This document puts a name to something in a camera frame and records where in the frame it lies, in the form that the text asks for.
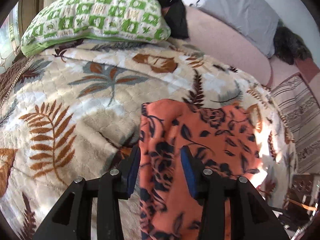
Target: blue gripper pad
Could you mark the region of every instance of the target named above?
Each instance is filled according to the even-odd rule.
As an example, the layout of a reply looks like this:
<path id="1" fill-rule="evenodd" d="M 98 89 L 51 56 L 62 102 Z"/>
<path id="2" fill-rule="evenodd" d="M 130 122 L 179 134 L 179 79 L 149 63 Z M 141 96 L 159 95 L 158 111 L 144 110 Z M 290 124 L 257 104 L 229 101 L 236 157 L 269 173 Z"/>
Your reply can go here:
<path id="1" fill-rule="evenodd" d="M 139 171 L 139 166 L 140 166 L 140 159 L 141 159 L 141 152 L 140 152 L 140 148 L 137 148 L 137 153 L 134 157 L 132 166 L 130 168 L 130 172 L 129 172 L 129 176 L 127 179 L 127 193 L 129 195 L 129 197 L 131 196 L 131 194 L 134 191 L 134 186 L 136 185 L 136 181 L 137 181 L 137 176 L 138 176 L 138 171 Z"/>
<path id="2" fill-rule="evenodd" d="M 184 148 L 181 148 L 181 150 L 180 150 L 180 158 L 181 158 L 184 176 L 187 181 L 189 193 L 193 198 L 195 198 L 197 195 L 196 177 L 193 174 L 193 170 L 191 168 L 191 164 L 190 164 L 190 161 L 188 158 L 188 153 L 186 152 L 186 150 Z"/>

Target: gray pillow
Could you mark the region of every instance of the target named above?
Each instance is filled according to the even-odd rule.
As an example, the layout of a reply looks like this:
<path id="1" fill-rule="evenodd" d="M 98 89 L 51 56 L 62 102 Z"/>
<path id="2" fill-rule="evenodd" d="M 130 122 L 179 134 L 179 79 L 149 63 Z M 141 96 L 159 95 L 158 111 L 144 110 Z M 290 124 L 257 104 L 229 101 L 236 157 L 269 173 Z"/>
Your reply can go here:
<path id="1" fill-rule="evenodd" d="M 196 6 L 240 32 L 267 57 L 275 53 L 279 16 L 265 0 L 199 0 Z"/>

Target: bed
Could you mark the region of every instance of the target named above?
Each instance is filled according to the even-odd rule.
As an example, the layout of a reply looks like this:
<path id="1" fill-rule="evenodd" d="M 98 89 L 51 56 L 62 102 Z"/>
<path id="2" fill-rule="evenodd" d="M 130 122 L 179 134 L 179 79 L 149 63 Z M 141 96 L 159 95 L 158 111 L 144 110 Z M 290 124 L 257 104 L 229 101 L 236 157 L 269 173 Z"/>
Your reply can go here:
<path id="1" fill-rule="evenodd" d="M 206 26 L 195 26 L 199 13 L 206 19 L 202 24 L 217 26 L 220 37 L 225 31 L 246 49 L 233 49 L 229 39 L 220 38 L 211 47 L 217 50 L 207 51 L 210 43 L 201 45 Z M 81 39 L 23 57 L 0 76 L 0 210 L 10 226 L 7 234 L 31 239 L 73 179 L 99 178 L 127 157 L 141 140 L 141 105 L 161 99 L 215 111 L 242 109 L 252 127 L 228 129 L 237 127 L 257 151 L 242 146 L 239 167 L 270 206 L 284 206 L 298 156 L 285 117 L 261 86 L 270 84 L 269 61 L 220 21 L 192 8 L 188 17 L 190 43 Z M 263 74 L 257 64 L 265 66 Z M 230 150 L 224 154 L 233 157 Z M 254 169 L 246 166 L 250 156 Z M 132 198 L 120 203 L 125 239 L 141 239 L 139 192 L 137 185 Z M 94 205 L 92 239 L 95 219 Z"/>

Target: metal screw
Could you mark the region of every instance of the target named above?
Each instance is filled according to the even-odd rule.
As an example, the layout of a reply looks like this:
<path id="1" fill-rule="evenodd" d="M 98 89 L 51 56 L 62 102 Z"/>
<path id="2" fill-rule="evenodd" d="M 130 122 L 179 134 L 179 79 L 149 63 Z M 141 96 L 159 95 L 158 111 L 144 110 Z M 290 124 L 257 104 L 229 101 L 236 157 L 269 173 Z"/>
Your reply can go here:
<path id="1" fill-rule="evenodd" d="M 204 170 L 203 170 L 203 173 L 204 173 L 205 175 L 211 175 L 211 174 L 212 174 L 212 170 L 210 170 L 210 169 L 204 169 Z"/>
<path id="2" fill-rule="evenodd" d="M 239 178 L 239 181 L 240 181 L 241 183 L 247 183 L 247 182 L 248 182 L 248 179 L 247 179 L 246 177 L 240 177 L 240 178 Z"/>
<path id="3" fill-rule="evenodd" d="M 75 182 L 76 184 L 79 184 L 79 183 L 81 183 L 82 180 L 83 180 L 83 178 L 82 178 L 81 176 L 78 176 L 78 177 L 74 180 L 74 182 Z"/>
<path id="4" fill-rule="evenodd" d="M 120 172 L 119 170 L 113 169 L 113 170 L 110 171 L 110 175 L 111 175 L 111 176 L 116 176 L 116 175 L 119 174 L 119 172 Z"/>

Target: gold chain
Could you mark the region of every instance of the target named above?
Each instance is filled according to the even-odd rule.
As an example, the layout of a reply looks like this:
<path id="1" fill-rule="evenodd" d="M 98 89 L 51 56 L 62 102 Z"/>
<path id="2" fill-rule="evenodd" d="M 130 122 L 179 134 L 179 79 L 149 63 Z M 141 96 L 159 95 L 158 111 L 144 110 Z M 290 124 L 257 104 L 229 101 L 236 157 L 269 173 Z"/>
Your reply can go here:
<path id="1" fill-rule="evenodd" d="M 2 109 L 2 106 L 4 105 L 5 101 L 7 100 L 8 96 L 10 95 L 11 91 L 13 90 L 13 88 L 15 87 L 16 83 L 19 81 L 22 73 L 24 72 L 24 70 L 26 69 L 26 67 L 28 66 L 28 64 L 30 63 L 30 61 L 33 59 L 33 56 L 27 61 L 27 63 L 24 65 L 24 67 L 21 69 L 21 71 L 19 72 L 19 74 L 17 75 L 16 79 L 14 80 L 14 82 L 12 83 L 11 87 L 9 88 L 7 94 L 3 97 L 1 105 L 0 105 L 0 111 Z"/>

